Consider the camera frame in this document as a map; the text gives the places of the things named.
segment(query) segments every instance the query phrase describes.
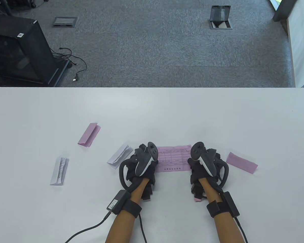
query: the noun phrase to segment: paper slip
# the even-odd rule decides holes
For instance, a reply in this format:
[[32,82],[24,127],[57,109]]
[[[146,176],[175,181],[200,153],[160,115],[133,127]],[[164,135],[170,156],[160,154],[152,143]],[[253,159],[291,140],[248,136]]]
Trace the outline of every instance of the paper slip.
[[258,167],[257,164],[243,159],[239,156],[236,156],[234,153],[230,153],[226,159],[226,163],[238,167],[239,169],[243,169],[246,172],[253,174]]
[[188,171],[192,146],[158,147],[159,163],[156,172]]
[[51,186],[61,186],[64,182],[66,168],[68,167],[69,159],[59,157],[56,159],[52,179],[50,182]]
[[82,135],[81,139],[78,142],[78,145],[84,146],[84,147],[90,147],[92,144],[92,141],[97,136],[100,126],[97,125],[97,123],[90,123],[87,127],[85,133]]
[[128,144],[123,144],[117,152],[107,161],[107,163],[117,169],[117,167],[129,156],[133,149]]

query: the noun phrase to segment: pink paper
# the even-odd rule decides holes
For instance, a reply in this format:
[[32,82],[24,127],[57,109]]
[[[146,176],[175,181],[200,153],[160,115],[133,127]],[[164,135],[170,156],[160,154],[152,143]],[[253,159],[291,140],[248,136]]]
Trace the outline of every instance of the pink paper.
[[226,159],[226,163],[238,167],[239,169],[243,169],[246,172],[253,174],[258,167],[257,164],[250,162],[246,159],[240,158],[233,153],[230,153]]
[[84,147],[90,147],[100,128],[97,123],[90,123],[78,144]]
[[156,172],[188,171],[190,150],[192,146],[158,147],[159,163]]

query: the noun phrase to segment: pink form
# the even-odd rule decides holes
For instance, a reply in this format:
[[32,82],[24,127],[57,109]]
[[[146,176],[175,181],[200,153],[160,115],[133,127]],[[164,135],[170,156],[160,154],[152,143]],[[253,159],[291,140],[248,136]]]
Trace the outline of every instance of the pink form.
[[192,146],[158,147],[159,163],[156,172],[188,171],[190,165],[187,160],[190,158]]

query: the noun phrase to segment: sticker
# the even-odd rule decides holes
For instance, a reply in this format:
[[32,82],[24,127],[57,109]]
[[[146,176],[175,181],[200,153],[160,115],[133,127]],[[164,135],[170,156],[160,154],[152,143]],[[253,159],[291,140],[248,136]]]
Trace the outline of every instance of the sticker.
[[114,200],[109,204],[108,208],[109,208],[110,210],[112,210],[113,207],[115,206],[115,204],[116,204],[117,202],[118,202],[118,200],[114,199]]

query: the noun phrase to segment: wrist strap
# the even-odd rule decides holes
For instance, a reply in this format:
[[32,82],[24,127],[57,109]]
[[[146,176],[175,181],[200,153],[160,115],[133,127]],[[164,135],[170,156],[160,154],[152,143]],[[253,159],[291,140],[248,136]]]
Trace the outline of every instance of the wrist strap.
[[216,200],[212,201],[207,205],[207,209],[211,215],[212,218],[214,218],[216,215],[230,212],[229,206],[225,202],[216,202]]
[[135,218],[137,218],[137,216],[139,215],[140,211],[142,210],[142,208],[135,202],[133,202],[132,200],[128,199],[123,208],[123,210],[129,212],[130,214],[132,214]]

